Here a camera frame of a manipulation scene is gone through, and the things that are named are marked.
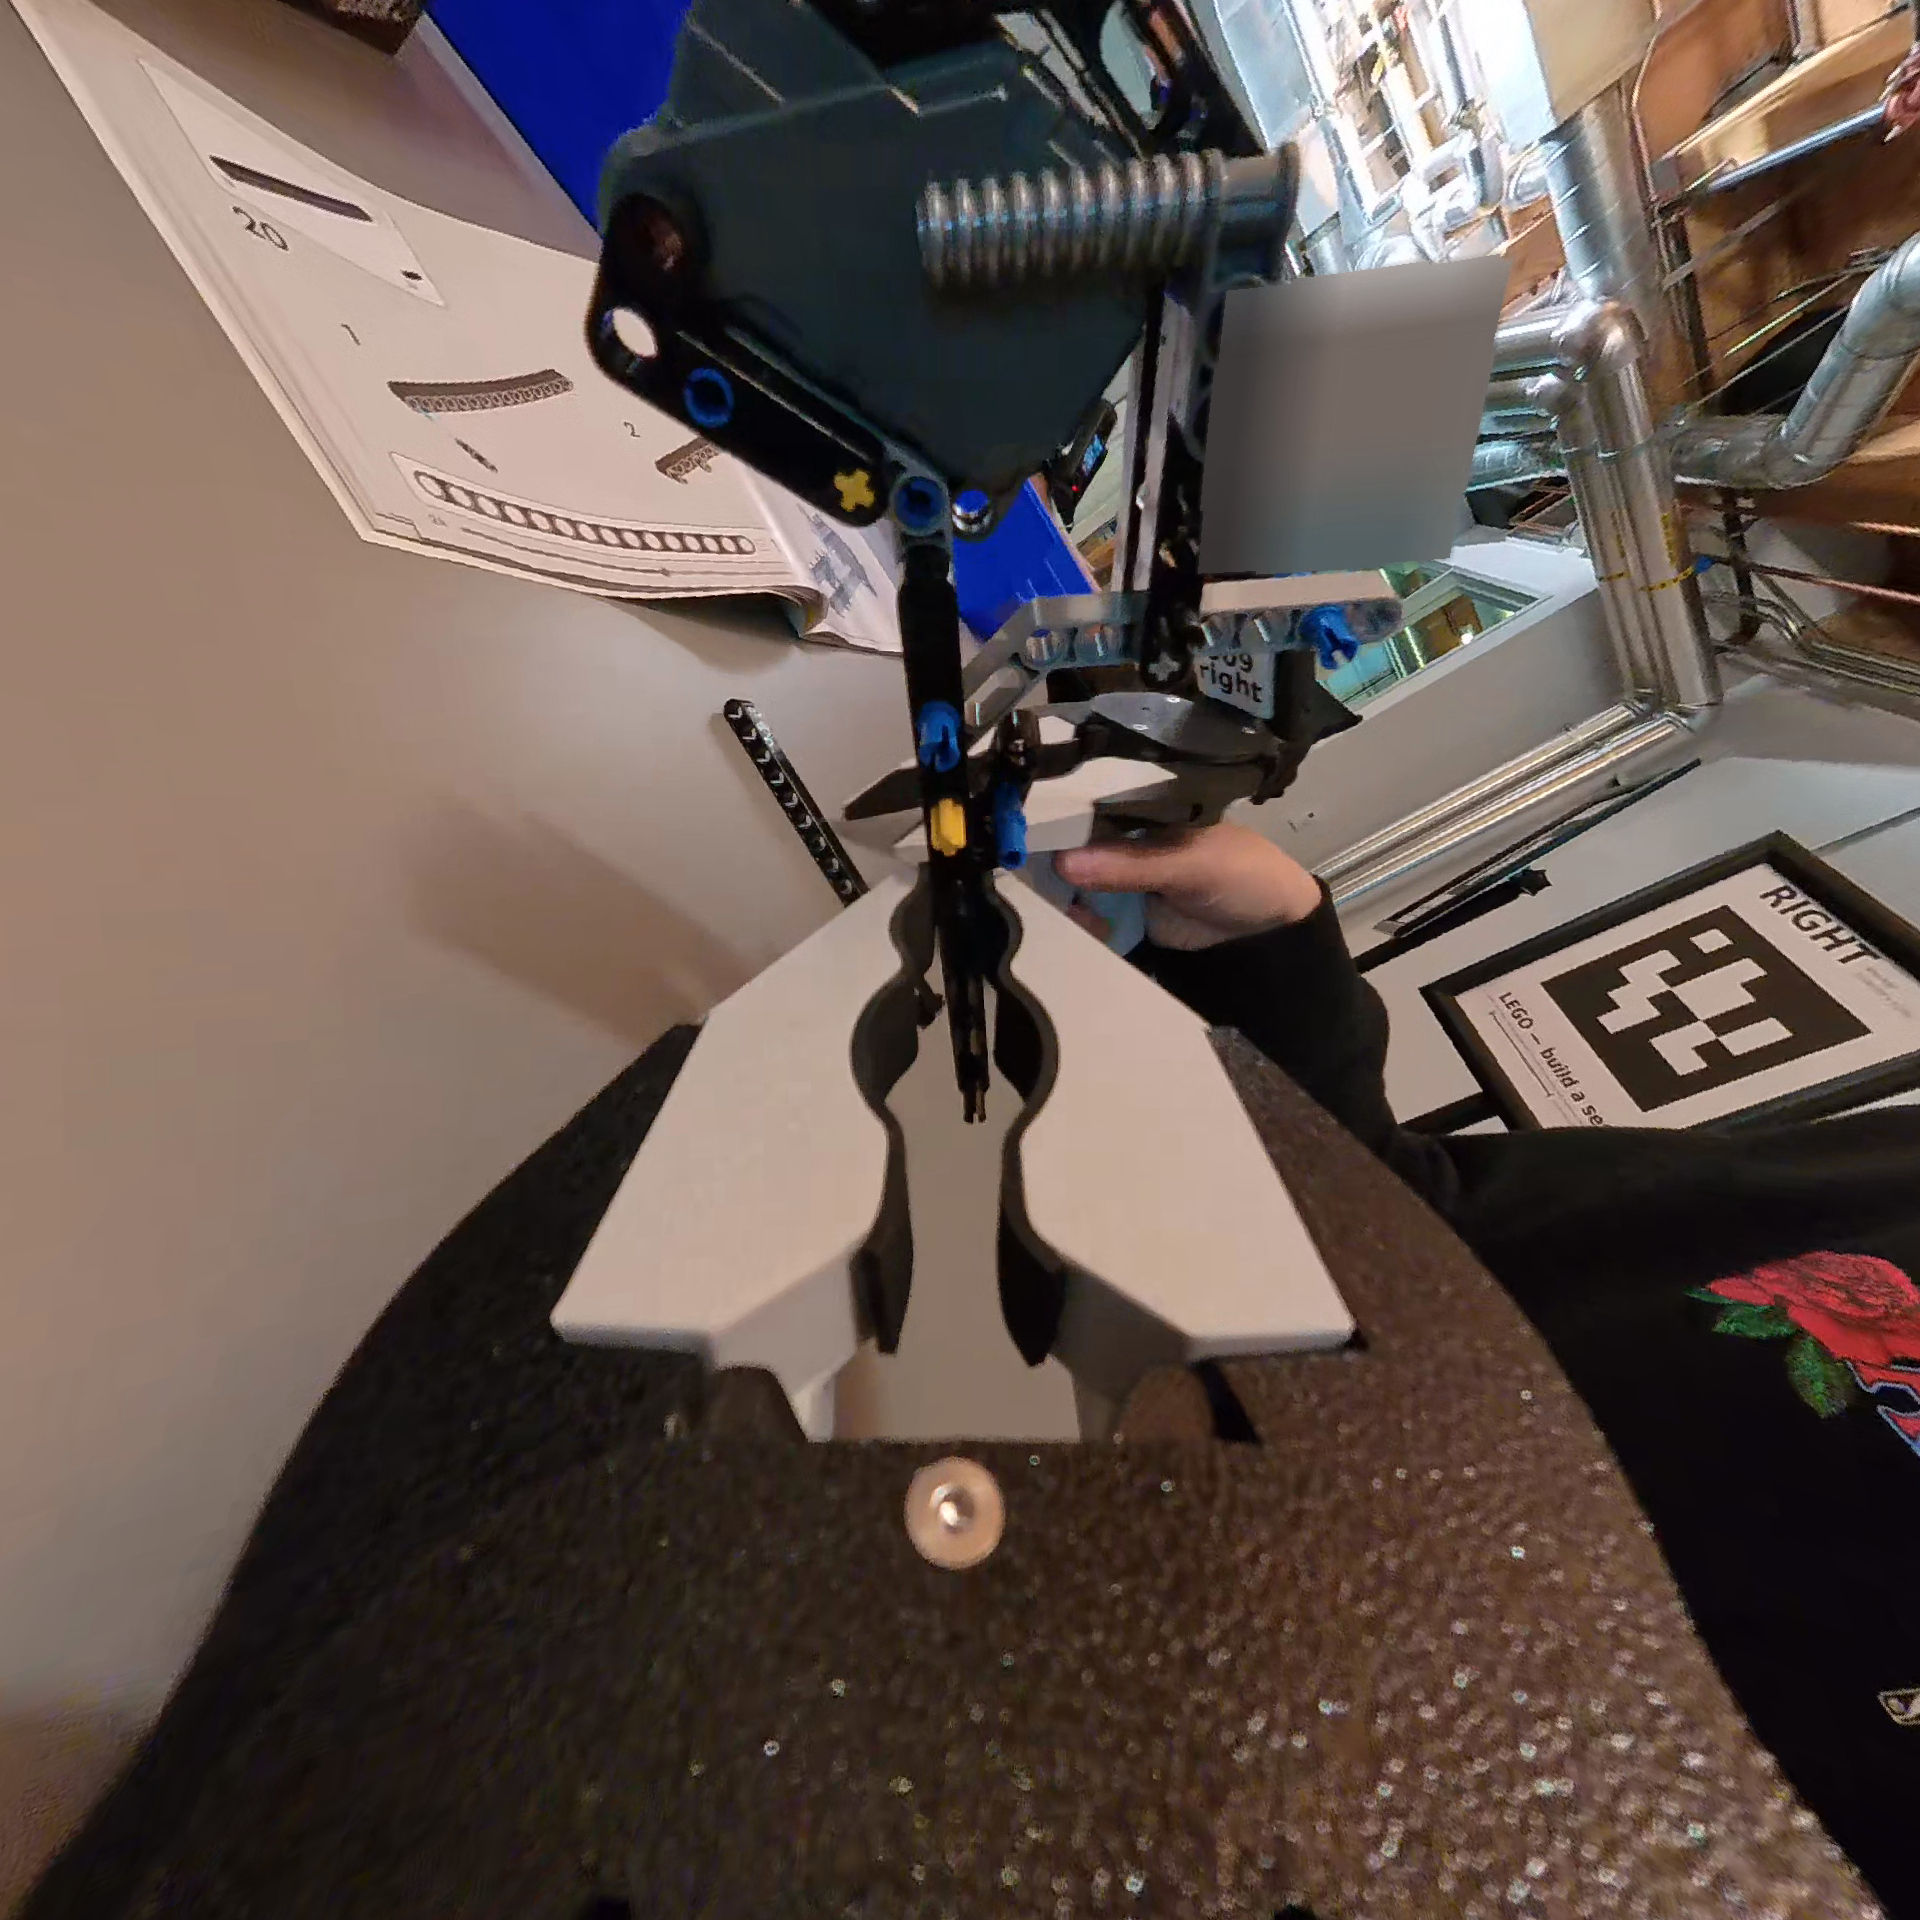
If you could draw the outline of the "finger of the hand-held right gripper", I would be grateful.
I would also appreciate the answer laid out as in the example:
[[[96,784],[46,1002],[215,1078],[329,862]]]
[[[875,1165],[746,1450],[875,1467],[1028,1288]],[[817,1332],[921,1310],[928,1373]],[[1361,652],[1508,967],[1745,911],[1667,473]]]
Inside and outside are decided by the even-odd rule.
[[[997,728],[980,730],[964,758],[974,790],[998,777],[1031,787],[1070,774],[1085,754],[1082,714],[1009,714]],[[846,822],[875,822],[895,812],[921,811],[921,767],[899,764],[846,802]]]
[[[966,777],[974,792],[966,845],[946,866],[998,866],[997,784],[998,758],[971,758]],[[1023,850],[1025,858],[1059,857],[1092,842],[1093,820],[1105,812],[1142,812],[1159,796],[1159,767],[1125,758],[1092,758],[1068,774],[1031,779],[1023,790]]]

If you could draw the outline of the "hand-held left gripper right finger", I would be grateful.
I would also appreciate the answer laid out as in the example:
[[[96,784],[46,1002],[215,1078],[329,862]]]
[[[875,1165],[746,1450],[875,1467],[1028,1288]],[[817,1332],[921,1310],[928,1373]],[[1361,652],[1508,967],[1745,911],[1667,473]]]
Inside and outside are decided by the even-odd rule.
[[[1333,1355],[1358,1321],[1211,1030],[1023,877],[997,881],[1003,1316],[1105,1443],[1155,1373]]]

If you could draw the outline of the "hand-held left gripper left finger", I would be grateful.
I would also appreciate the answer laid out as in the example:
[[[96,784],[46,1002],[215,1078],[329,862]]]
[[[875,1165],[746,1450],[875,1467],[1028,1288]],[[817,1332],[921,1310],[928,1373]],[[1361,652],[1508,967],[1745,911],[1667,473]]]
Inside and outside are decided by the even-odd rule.
[[[915,889],[879,881],[712,1009],[553,1310],[564,1341],[759,1367],[833,1431],[912,1289],[890,1098],[921,1047],[917,933]]]

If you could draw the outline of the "long black pinned brick beam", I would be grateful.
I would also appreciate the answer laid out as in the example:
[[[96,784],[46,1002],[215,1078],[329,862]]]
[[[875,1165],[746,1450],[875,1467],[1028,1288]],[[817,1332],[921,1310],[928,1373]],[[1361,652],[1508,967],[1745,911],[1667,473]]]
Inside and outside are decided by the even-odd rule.
[[[781,749],[777,735],[763,723],[753,701],[727,699],[722,705],[722,723],[731,730],[736,743],[746,751],[752,772],[767,787],[781,817],[799,840],[806,858],[829,884],[841,908],[853,908],[862,896],[869,896],[869,881],[858,871],[853,852],[833,830],[829,817],[813,801],[810,787],[798,774],[794,761]]]

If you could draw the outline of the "grey black toy brick chassis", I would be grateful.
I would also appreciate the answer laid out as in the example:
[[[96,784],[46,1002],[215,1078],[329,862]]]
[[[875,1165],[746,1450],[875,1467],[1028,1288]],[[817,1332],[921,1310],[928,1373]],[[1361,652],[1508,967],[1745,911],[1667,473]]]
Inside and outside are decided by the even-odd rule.
[[[1093,661],[1210,693],[1284,737],[1323,664],[1392,638],[1377,570],[1205,563],[1203,485],[1232,293],[1286,276],[1297,142],[1265,142],[1199,2],[693,2],[670,90],[599,190],[588,354],[624,393],[846,530],[899,543],[932,925],[966,1119],[985,1117],[985,994],[1007,938],[966,845],[966,749]],[[1034,600],[966,651],[953,540],[1073,447],[1133,365],[1113,589]]]

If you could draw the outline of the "person's right hand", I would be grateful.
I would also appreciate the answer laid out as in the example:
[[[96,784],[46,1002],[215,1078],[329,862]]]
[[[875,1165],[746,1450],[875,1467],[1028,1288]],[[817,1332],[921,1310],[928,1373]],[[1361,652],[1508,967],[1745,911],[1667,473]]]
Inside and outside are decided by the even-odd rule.
[[[1239,822],[1139,830],[1053,858],[1068,913],[1118,953],[1139,945],[1193,953],[1306,925],[1323,881]]]

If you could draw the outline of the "large blue bin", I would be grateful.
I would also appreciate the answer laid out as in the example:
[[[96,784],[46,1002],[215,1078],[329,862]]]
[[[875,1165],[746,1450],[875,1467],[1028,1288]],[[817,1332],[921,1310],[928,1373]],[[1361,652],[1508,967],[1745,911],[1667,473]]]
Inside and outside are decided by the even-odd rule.
[[[957,615],[985,643],[1034,599],[1092,593],[1097,583],[1039,481],[1003,508],[994,532],[953,540]]]

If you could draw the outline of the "silver pipe bundle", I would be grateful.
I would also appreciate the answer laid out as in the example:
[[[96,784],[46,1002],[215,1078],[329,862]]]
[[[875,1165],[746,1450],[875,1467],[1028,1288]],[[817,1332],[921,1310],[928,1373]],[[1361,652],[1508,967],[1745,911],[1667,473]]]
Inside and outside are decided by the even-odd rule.
[[[1720,676],[1660,399],[1682,373],[1630,77],[1538,144],[1571,297],[1498,323],[1496,376],[1556,376],[1549,407],[1619,664],[1644,708],[1705,714]]]

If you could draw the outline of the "black framed marker sign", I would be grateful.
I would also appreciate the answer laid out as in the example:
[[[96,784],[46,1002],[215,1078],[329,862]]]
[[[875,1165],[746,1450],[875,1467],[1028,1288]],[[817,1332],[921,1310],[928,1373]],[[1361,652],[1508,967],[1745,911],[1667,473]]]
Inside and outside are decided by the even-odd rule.
[[[1916,1099],[1916,920],[1771,834],[1425,987],[1523,1133],[1742,1133]]]

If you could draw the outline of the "person's black printed shirt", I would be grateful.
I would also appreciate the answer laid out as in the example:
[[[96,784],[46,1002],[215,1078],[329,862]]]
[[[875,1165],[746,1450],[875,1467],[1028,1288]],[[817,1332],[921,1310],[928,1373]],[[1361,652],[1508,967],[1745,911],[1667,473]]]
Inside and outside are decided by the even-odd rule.
[[[1916,1108],[1377,1152],[1544,1337],[1749,1726],[1916,1916]]]

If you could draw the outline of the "white instruction booklet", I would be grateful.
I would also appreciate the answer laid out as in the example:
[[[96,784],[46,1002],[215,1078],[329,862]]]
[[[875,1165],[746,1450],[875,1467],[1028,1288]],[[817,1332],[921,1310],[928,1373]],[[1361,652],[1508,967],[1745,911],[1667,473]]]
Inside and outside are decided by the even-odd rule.
[[[588,231],[427,36],[280,2],[16,2],[352,530],[620,600],[772,593],[895,657],[890,537],[846,532],[585,347]]]

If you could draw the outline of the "blue divided bin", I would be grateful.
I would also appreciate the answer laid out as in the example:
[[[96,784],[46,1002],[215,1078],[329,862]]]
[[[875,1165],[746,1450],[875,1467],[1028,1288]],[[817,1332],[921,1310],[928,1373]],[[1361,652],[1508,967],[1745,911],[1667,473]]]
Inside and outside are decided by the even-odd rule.
[[[615,144],[667,101],[685,14],[688,2],[425,5],[590,230]]]

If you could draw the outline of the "silver ventilation duct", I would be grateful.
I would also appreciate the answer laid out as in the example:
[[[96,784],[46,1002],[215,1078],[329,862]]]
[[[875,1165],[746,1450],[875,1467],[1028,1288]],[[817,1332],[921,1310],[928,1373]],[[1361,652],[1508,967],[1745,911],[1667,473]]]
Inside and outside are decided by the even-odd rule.
[[[1784,417],[1695,417],[1669,434],[1679,484],[1787,492],[1857,454],[1916,369],[1916,234],[1867,275]]]

